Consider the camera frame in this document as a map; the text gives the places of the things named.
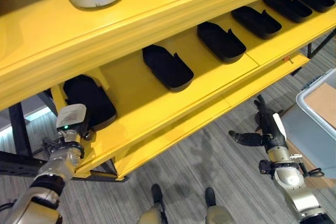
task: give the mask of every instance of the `robot leg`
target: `robot leg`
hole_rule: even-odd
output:
[[[143,213],[137,224],[161,224],[161,213],[156,206]]]
[[[225,207],[210,206],[206,215],[206,224],[235,224],[235,221]]]
[[[210,187],[205,190],[205,201],[208,207],[206,224],[235,224],[229,211],[216,205],[215,192]]]

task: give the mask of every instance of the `yellow shelving unit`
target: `yellow shelving unit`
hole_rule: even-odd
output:
[[[281,22],[283,29],[273,39],[261,40],[242,28],[230,13],[211,20],[226,30],[231,28],[246,43],[246,53],[233,64],[220,62],[198,39],[196,27],[156,43],[172,54],[177,52],[194,71],[192,84],[182,92],[169,93],[146,67],[140,50],[101,66],[102,75],[110,87],[107,94],[117,109],[118,119],[98,131],[95,141],[83,142],[86,155],[78,172],[86,173],[241,82],[261,75],[261,71],[336,24],[333,18],[335,7],[323,14],[314,12],[305,23],[295,24],[277,15],[262,1],[251,6],[266,9]]]
[[[258,76],[241,83],[188,116],[117,154],[114,160],[119,179],[309,61],[299,53],[293,54],[291,60],[293,63],[276,63]]]
[[[0,109],[256,0],[1,0]]]
[[[261,40],[230,11],[243,5],[267,12],[282,24]],[[102,85],[118,118],[92,141],[76,170],[113,159],[122,179],[146,161],[308,62],[294,53],[336,26],[336,6],[292,23],[261,0],[122,0],[82,11],[68,0],[4,0],[0,3],[0,109],[52,87],[57,108],[66,105],[62,82],[85,73]],[[210,20],[247,46],[223,64],[198,39],[196,25]],[[150,44],[177,52],[193,70],[191,85],[170,93],[142,60]],[[290,55],[293,63],[282,61]]]

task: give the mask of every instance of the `black metal frame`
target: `black metal frame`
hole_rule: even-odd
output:
[[[336,35],[336,29],[334,29],[322,42],[317,46],[315,50],[312,51],[311,43],[308,44],[307,58],[312,59],[318,52]],[[291,75],[294,76],[300,71],[301,67],[294,70]]]
[[[46,93],[43,96],[45,99],[50,99]],[[33,158],[21,103],[17,103],[8,109],[16,154],[0,151],[0,175],[35,177],[38,170],[47,161]],[[42,148],[34,154],[42,150],[47,151],[50,145],[52,145],[52,141],[43,140]],[[101,166],[106,172],[91,170],[89,177],[73,178],[73,180],[124,182],[128,179],[125,177],[123,180],[117,180],[118,174],[112,160],[106,161]]]

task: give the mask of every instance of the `cardboard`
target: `cardboard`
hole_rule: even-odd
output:
[[[336,129],[336,89],[327,83],[311,92],[304,101]]]

